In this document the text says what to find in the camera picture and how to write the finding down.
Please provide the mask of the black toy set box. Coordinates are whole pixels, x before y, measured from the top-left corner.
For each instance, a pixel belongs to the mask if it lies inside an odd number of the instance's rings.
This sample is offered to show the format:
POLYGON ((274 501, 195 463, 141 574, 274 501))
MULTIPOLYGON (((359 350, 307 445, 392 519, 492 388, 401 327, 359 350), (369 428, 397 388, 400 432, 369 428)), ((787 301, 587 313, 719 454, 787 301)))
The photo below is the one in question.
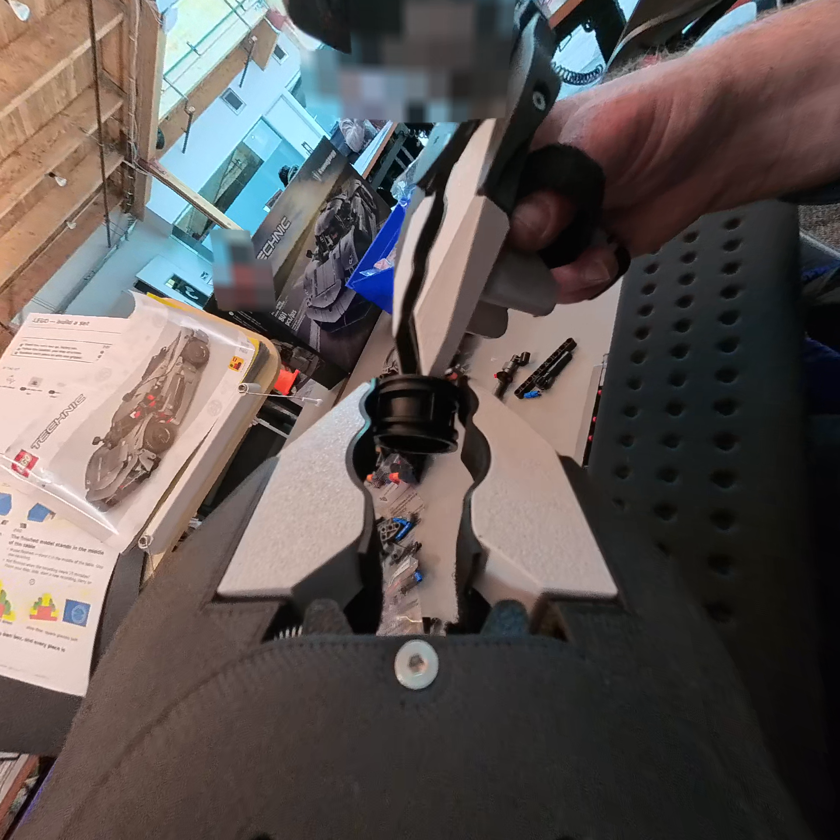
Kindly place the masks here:
POLYGON ((354 369, 381 308, 350 287, 391 208, 328 139, 322 139, 253 234, 271 272, 267 310, 205 310, 272 342, 282 367, 327 390, 354 369))

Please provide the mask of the printed instruction sheet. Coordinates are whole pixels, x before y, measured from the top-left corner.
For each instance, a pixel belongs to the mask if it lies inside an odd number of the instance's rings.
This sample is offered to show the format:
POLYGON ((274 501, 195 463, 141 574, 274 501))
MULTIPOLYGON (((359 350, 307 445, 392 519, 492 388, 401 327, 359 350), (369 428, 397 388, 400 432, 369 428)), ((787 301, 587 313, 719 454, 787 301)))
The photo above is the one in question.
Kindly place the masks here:
POLYGON ((1 674, 83 697, 119 553, 1 484, 1 674))

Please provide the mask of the black board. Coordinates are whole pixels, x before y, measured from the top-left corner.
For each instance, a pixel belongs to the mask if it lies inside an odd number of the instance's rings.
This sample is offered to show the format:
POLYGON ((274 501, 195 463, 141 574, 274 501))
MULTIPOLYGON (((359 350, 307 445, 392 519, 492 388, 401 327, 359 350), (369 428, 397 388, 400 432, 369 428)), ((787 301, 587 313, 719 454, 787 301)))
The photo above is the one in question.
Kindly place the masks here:
MULTIPOLYGON (((104 597, 91 657, 94 673, 140 593, 145 552, 137 543, 117 558, 104 597)), ((82 697, 1 677, 1 748, 55 758, 82 697)))

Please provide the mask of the white folding book stand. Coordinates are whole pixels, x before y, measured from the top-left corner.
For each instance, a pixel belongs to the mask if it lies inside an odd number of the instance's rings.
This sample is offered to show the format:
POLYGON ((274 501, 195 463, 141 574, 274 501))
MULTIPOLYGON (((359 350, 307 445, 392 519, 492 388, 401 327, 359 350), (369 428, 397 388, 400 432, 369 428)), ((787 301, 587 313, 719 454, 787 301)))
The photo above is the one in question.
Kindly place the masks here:
POLYGON ((240 480, 279 453, 304 407, 321 405, 322 388, 314 375, 322 360, 314 352, 291 339, 263 339, 254 333, 249 337, 257 349, 255 360, 141 531, 138 545, 145 552, 146 575, 174 552, 240 480), (300 371, 294 396, 272 391, 281 367, 300 371))

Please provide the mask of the instruction booklet with car picture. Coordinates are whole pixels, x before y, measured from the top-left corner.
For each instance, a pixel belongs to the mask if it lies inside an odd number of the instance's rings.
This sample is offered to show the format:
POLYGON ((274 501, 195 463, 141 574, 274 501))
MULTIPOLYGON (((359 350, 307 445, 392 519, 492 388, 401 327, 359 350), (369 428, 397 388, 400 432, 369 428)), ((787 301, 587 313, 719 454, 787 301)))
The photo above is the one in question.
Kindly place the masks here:
POLYGON ((244 395, 247 331, 131 293, 127 317, 30 313, 2 355, 2 482, 124 550, 244 395))

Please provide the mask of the black toy beam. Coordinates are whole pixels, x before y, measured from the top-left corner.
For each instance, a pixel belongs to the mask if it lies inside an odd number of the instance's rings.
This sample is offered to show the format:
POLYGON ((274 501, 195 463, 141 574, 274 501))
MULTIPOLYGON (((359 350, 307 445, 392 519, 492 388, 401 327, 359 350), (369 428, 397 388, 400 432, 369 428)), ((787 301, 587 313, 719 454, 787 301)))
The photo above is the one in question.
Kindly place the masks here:
POLYGON ((571 362, 577 342, 568 338, 552 352, 514 391, 519 399, 530 399, 549 390, 564 368, 571 362))

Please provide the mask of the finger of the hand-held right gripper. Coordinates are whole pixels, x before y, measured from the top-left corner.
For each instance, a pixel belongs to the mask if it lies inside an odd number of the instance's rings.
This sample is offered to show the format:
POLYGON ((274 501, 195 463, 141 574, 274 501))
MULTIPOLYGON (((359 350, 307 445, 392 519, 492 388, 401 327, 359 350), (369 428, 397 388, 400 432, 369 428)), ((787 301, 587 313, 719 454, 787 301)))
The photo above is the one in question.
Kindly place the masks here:
POLYGON ((420 375, 440 376, 450 366, 509 230, 507 214, 479 194, 501 128, 499 119, 481 121, 444 186, 443 216, 413 304, 420 375))
POLYGON ((421 372, 413 312, 424 288, 439 229, 440 196, 415 187, 395 255, 392 335, 400 371, 404 374, 421 372))

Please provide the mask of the small blue bin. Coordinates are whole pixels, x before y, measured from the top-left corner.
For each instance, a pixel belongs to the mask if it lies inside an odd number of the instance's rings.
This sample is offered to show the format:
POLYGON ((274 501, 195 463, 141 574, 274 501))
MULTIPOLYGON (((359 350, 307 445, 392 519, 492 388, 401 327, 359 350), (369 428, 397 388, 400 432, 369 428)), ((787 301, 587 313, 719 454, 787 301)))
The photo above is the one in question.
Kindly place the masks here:
POLYGON ((392 314, 396 246, 403 230, 415 185, 403 185, 396 205, 354 269, 346 287, 388 314, 392 314))

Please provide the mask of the long grey toy bar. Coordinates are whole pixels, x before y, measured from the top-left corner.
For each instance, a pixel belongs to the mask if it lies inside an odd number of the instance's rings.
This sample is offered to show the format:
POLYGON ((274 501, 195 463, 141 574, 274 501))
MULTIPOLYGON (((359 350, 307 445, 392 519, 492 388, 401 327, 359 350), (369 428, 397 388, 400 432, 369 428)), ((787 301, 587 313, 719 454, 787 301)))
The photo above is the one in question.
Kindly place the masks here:
POLYGON ((599 364, 592 368, 589 384, 584 398, 584 411, 581 420, 581 430, 576 449, 576 459, 581 467, 588 466, 594 441, 597 414, 602 398, 603 382, 608 363, 608 353, 604 353, 599 364))

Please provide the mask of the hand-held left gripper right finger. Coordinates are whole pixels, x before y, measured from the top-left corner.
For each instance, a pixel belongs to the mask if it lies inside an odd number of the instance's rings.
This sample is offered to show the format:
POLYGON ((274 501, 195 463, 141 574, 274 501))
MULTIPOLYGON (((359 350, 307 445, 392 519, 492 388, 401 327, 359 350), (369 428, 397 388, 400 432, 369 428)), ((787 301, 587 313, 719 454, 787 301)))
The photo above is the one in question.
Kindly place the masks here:
POLYGON ((540 624, 552 602, 614 606, 618 587, 572 480, 573 460, 487 389, 458 386, 470 477, 455 547, 457 627, 514 602, 540 624))

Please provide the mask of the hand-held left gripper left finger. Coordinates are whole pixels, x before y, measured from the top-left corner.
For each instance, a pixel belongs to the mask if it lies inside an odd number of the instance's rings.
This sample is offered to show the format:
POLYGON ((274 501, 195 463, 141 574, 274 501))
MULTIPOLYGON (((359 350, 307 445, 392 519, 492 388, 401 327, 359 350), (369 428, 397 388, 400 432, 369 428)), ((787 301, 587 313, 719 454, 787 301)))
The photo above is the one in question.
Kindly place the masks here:
POLYGON ((276 601, 303 615, 330 599, 374 633, 383 614, 381 544, 362 463, 375 456, 359 385, 276 459, 217 588, 227 601, 276 601))

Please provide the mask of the toy axle assembly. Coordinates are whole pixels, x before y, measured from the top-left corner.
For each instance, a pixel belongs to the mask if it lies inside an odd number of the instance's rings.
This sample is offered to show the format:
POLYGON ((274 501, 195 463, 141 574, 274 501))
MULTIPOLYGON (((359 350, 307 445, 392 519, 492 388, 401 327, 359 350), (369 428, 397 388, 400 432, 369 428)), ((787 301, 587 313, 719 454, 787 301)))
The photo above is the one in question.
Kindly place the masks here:
POLYGON ((504 399, 504 396, 513 379, 515 378, 516 373, 519 371, 520 368, 522 368, 522 366, 530 362, 530 356, 531 354, 528 351, 515 353, 514 355, 512 355, 510 360, 501 368, 501 370, 495 373, 496 385, 493 394, 496 397, 496 399, 500 401, 504 399))

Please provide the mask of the small clear parts bag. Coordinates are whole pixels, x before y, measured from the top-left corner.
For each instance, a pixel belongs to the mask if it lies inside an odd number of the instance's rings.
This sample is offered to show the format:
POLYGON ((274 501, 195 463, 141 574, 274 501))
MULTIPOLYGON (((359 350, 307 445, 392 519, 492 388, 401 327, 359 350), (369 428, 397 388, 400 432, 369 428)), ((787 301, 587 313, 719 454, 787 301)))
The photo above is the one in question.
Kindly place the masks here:
POLYGON ((427 458, 378 446, 364 481, 374 503, 381 564, 381 636, 454 632, 459 617, 455 525, 421 494, 427 458))

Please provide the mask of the person's right hand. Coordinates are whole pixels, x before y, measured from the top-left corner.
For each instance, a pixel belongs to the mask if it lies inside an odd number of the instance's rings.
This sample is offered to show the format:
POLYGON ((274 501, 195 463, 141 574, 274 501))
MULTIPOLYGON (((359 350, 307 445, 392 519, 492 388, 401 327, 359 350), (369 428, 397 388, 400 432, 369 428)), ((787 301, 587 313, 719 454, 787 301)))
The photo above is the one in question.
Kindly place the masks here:
POLYGON ((815 190, 839 175, 839 2, 787 7, 684 55, 559 101, 532 150, 564 144, 602 168, 594 243, 552 270, 587 301, 707 214, 815 190))

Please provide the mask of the dark toy wheel rim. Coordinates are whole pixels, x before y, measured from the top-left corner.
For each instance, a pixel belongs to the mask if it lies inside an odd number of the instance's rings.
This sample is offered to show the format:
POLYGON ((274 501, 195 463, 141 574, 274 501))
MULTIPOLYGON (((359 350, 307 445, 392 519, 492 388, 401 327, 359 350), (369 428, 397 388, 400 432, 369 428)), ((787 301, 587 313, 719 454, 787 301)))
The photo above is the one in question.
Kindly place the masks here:
POLYGON ((375 381, 364 401, 374 442, 402 455, 456 451, 459 388, 455 381, 396 374, 375 381))

